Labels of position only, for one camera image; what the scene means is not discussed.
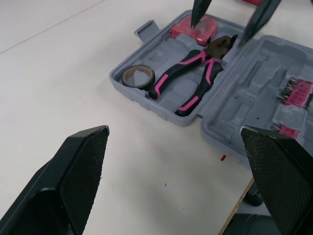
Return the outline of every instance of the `red speck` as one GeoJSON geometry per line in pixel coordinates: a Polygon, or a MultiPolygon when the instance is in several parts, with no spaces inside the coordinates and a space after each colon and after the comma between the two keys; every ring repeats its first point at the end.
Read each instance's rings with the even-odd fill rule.
{"type": "Polygon", "coordinates": [[[221,158],[221,161],[224,161],[226,158],[226,155],[223,155],[222,158],[221,158]]]}

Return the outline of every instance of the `white surface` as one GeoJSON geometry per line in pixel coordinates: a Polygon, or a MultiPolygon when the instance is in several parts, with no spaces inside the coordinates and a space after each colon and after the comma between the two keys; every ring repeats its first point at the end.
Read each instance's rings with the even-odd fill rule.
{"type": "MultiPolygon", "coordinates": [[[[192,0],[106,0],[85,11],[84,1],[59,1],[62,7],[32,17],[40,25],[24,19],[42,2],[25,10],[20,2],[27,3],[1,3],[16,22],[1,21],[7,31],[0,51],[7,51],[0,54],[0,217],[67,136],[105,124],[111,134],[85,235],[217,234],[251,173],[231,157],[220,161],[223,153],[201,139],[199,119],[186,128],[165,122],[115,91],[108,78],[140,46],[134,30],[150,19],[164,27],[192,0]],[[57,20],[46,21],[53,14],[57,20]],[[24,24],[29,30],[14,29],[24,24]]],[[[313,47],[307,2],[298,9],[285,0],[264,32],[313,47]]],[[[209,12],[246,24],[253,7],[215,0],[209,12]]]]}

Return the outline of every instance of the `tool case compartment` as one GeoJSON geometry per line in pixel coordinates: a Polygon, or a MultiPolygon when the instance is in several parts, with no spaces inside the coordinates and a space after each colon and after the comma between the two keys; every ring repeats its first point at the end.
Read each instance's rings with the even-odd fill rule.
{"type": "Polygon", "coordinates": [[[193,49],[203,49],[195,39],[180,34],[170,37],[170,29],[181,19],[191,15],[186,11],[164,29],[153,21],[147,22],[135,34],[143,45],[118,65],[110,80],[116,90],[139,103],[161,118],[178,126],[190,124],[197,116],[201,120],[201,136],[219,147],[224,154],[236,157],[249,168],[244,143],[240,136],[243,125],[270,129],[272,125],[285,125],[299,132],[297,141],[313,155],[313,102],[306,110],[277,102],[276,97],[291,78],[313,82],[313,50],[273,36],[252,40],[238,49],[243,27],[214,17],[219,25],[215,38],[224,35],[239,37],[234,47],[223,58],[224,71],[189,116],[179,117],[174,112],[195,91],[200,83],[204,66],[178,77],[157,100],[138,88],[123,86],[125,69],[144,64],[156,74],[156,81],[172,65],[193,49]]]}

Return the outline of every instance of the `pliers jaw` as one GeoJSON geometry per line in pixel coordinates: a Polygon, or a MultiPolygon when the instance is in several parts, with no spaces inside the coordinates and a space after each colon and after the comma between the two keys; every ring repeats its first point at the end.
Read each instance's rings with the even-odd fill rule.
{"type": "Polygon", "coordinates": [[[234,46],[238,35],[223,36],[212,41],[203,51],[207,57],[222,59],[234,46]]]}

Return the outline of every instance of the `pliers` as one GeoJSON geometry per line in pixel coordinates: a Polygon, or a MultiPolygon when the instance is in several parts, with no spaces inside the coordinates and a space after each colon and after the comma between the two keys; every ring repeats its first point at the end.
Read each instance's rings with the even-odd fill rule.
{"type": "MultiPolygon", "coordinates": [[[[205,15],[212,0],[194,0],[191,15],[191,27],[195,27],[205,15]]],[[[269,22],[281,0],[262,0],[245,28],[239,46],[244,46],[253,36],[269,22]]]]}
{"type": "Polygon", "coordinates": [[[221,59],[233,47],[237,35],[223,36],[212,41],[204,50],[192,50],[179,63],[170,67],[149,90],[149,97],[158,99],[169,84],[180,75],[191,69],[205,64],[204,73],[200,84],[194,94],[178,109],[175,114],[181,117],[188,116],[200,103],[204,94],[213,86],[214,79],[223,71],[221,59]]]}

